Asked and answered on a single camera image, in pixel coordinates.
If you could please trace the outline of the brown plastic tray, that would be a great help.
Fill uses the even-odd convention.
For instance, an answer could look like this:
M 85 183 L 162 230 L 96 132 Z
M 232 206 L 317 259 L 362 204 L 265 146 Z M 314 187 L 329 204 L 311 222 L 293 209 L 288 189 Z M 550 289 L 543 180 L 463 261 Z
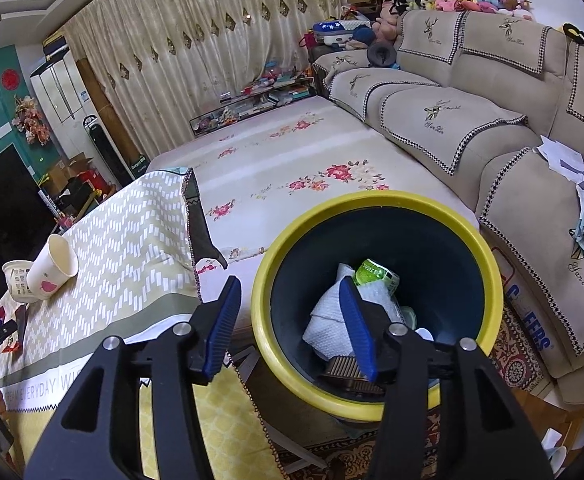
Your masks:
M 333 356 L 319 378 L 321 382 L 344 392 L 359 396 L 384 396 L 383 388 L 377 387 L 363 376 L 353 356 Z

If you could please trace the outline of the white paper towel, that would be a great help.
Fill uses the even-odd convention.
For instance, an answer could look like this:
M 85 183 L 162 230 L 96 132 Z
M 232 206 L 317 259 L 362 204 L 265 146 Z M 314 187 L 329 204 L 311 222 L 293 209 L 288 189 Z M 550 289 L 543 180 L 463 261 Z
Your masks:
M 310 313 L 303 341 L 324 361 L 332 359 L 333 356 L 354 354 L 339 305 L 339 284 L 344 278 L 352 278 L 354 281 L 356 270 L 346 263 L 339 263 L 335 283 L 321 296 Z M 389 296 L 382 283 L 355 285 L 363 300 L 379 304 L 393 322 L 403 322 L 394 295 Z

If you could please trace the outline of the green white round canister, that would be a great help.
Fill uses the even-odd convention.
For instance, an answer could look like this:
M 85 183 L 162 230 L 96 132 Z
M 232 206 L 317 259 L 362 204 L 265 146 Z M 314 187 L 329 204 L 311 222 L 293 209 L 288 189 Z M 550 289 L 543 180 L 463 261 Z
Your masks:
M 382 283 L 387 289 L 388 295 L 393 296 L 398 288 L 400 278 L 393 271 L 381 266 L 371 259 L 365 259 L 354 273 L 354 281 L 357 285 L 370 283 Z

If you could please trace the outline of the red snack bag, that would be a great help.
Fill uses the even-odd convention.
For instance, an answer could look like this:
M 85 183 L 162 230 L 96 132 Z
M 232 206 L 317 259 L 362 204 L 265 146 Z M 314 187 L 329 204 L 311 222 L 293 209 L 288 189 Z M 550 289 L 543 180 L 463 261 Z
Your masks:
M 20 353 L 23 350 L 26 323 L 26 304 L 0 306 L 0 353 Z

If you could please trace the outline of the white paper cup pink heart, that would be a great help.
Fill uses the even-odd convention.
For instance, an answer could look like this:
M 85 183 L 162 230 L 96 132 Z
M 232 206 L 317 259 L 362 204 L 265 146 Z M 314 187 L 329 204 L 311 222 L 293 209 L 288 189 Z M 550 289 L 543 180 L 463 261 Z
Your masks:
M 47 300 L 78 272 L 78 258 L 74 249 L 61 235 L 51 234 L 27 273 L 30 292 L 40 300 Z

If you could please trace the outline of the white yogurt tub blue label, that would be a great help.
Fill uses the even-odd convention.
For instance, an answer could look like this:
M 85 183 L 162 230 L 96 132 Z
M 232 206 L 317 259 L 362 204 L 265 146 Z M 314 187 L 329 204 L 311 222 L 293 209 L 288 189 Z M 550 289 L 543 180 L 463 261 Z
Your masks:
M 11 260 L 2 266 L 9 295 L 19 304 L 32 304 L 39 300 L 27 284 L 27 274 L 32 265 L 30 260 Z

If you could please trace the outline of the yellow rimmed black trash bin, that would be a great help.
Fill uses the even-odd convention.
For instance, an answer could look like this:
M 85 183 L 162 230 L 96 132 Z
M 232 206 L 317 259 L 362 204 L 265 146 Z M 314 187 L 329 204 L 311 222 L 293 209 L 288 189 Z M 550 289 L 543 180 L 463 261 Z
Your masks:
M 378 422 L 386 374 L 367 312 L 426 344 L 470 338 L 490 351 L 503 312 L 496 258 L 470 221 L 436 200 L 332 198 L 265 253 L 252 290 L 257 346 L 298 399 L 348 422 Z

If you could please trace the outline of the patterned yellow white tablecloth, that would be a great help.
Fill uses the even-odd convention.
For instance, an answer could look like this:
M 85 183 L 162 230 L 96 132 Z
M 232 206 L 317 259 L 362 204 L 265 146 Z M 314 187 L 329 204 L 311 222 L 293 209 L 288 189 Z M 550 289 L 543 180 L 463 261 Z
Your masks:
M 148 172 L 63 237 L 77 275 L 27 307 L 24 349 L 0 355 L 19 472 L 96 343 L 110 335 L 146 340 L 168 322 L 188 321 L 200 304 L 196 263 L 222 266 L 221 257 L 205 256 L 217 249 L 191 168 Z M 194 388 L 215 479 L 288 479 L 229 353 L 217 377 Z

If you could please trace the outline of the large black television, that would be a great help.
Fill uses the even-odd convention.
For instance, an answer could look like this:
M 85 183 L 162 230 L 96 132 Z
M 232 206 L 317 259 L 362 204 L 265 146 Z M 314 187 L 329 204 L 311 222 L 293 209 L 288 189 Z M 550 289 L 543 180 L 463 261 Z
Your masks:
M 8 146 L 0 152 L 0 298 L 7 291 L 2 266 L 35 259 L 55 225 L 20 154 Z

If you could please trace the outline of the floral white mattress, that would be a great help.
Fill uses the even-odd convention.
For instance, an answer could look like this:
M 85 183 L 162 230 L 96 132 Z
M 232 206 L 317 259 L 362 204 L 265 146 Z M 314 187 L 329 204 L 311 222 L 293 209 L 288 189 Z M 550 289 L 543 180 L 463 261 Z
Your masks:
M 213 244 L 244 288 L 275 238 L 314 206 L 345 194 L 423 195 L 468 221 L 447 185 L 377 131 L 324 98 L 246 119 L 158 155 L 152 170 L 188 167 Z

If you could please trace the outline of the black tower fan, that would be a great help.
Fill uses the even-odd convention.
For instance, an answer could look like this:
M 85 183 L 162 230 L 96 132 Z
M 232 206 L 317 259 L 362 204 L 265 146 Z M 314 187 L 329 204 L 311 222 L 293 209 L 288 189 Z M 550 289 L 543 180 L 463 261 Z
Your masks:
M 101 158 L 108 166 L 110 173 L 113 174 L 122 188 L 132 183 L 134 178 L 115 151 L 114 145 L 110 141 L 106 130 L 103 129 L 96 115 L 87 115 L 83 120 L 83 127 L 86 130 L 92 144 L 97 149 Z

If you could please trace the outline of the beige sectional sofa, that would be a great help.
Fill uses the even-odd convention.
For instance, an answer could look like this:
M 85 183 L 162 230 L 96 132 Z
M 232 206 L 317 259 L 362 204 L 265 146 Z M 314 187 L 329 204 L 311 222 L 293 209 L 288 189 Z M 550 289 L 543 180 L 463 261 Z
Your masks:
M 334 103 L 474 212 L 505 295 L 567 404 L 584 404 L 584 42 L 505 14 L 410 11 L 394 67 L 316 58 Z

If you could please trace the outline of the low shelf with toys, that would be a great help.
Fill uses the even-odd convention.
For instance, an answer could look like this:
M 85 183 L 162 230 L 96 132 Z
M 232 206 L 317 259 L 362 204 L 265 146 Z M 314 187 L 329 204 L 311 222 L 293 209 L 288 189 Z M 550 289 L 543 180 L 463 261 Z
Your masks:
M 300 70 L 296 66 L 281 66 L 278 61 L 270 61 L 263 72 L 236 96 L 225 93 L 218 106 L 192 118 L 190 129 L 197 139 L 316 94 L 311 68 Z

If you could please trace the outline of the artificial flower decoration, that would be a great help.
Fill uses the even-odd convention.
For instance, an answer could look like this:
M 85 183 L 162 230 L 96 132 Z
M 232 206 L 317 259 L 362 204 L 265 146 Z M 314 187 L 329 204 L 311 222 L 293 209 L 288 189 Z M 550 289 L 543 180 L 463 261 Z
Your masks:
M 50 142 L 51 133 L 37 101 L 31 96 L 14 97 L 15 111 L 12 126 L 23 133 L 28 145 L 35 143 L 45 146 Z

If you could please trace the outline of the pile of plush toys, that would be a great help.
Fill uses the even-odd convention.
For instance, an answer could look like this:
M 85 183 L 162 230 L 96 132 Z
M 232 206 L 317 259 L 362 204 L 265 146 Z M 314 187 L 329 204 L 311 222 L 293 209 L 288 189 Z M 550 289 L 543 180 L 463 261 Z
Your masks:
M 373 20 L 350 6 L 345 13 L 350 21 L 339 18 L 314 24 L 299 44 L 307 49 L 324 46 L 332 50 L 359 50 L 377 41 L 395 41 L 399 18 L 409 11 L 501 13 L 531 21 L 534 15 L 530 7 L 529 0 L 380 0 L 379 15 Z

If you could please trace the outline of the cream patterned curtain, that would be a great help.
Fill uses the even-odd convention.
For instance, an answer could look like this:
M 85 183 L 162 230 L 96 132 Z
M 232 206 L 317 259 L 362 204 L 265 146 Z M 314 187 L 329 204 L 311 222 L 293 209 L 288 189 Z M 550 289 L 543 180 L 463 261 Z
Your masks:
M 189 122 L 267 63 L 308 64 L 300 44 L 341 0 L 92 0 L 62 27 L 132 142 L 155 157 L 192 140 Z

